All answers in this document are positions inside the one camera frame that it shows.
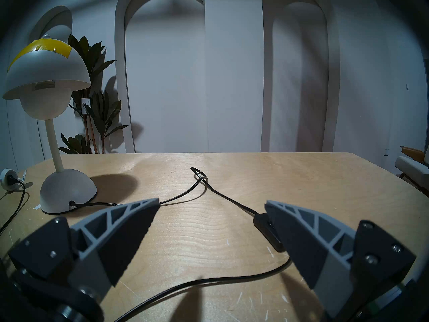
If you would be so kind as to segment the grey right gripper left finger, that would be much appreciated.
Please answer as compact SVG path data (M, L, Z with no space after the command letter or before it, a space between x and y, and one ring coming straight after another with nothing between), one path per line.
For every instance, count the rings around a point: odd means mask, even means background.
M9 250L7 321L104 321L115 287L159 210L158 198L101 209L69 226L57 216Z

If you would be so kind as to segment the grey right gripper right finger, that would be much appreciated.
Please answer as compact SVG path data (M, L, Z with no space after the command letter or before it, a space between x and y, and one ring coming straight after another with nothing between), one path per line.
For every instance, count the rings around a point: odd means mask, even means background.
M331 321L399 321L416 255L370 220L356 230L311 209L268 200L271 224Z

